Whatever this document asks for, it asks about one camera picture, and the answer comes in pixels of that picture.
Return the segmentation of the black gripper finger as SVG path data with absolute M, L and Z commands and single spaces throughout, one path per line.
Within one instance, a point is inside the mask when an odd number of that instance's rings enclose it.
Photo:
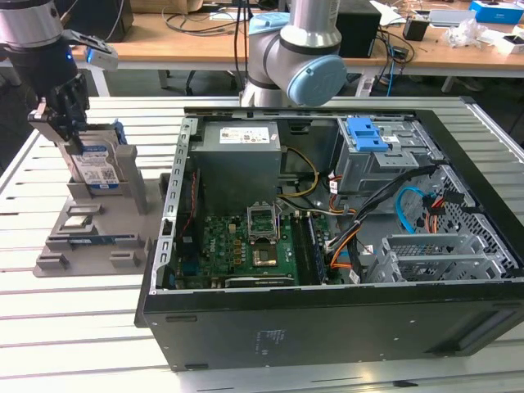
M 73 79 L 56 88 L 57 113 L 69 122 L 85 124 L 89 109 L 87 81 L 78 73 Z
M 47 104 L 45 97 L 41 97 L 37 107 L 28 114 L 28 121 L 46 139 L 63 146 L 67 155 L 80 155 L 83 152 L 79 132 L 85 129 L 84 111 L 66 108 L 61 114 Z

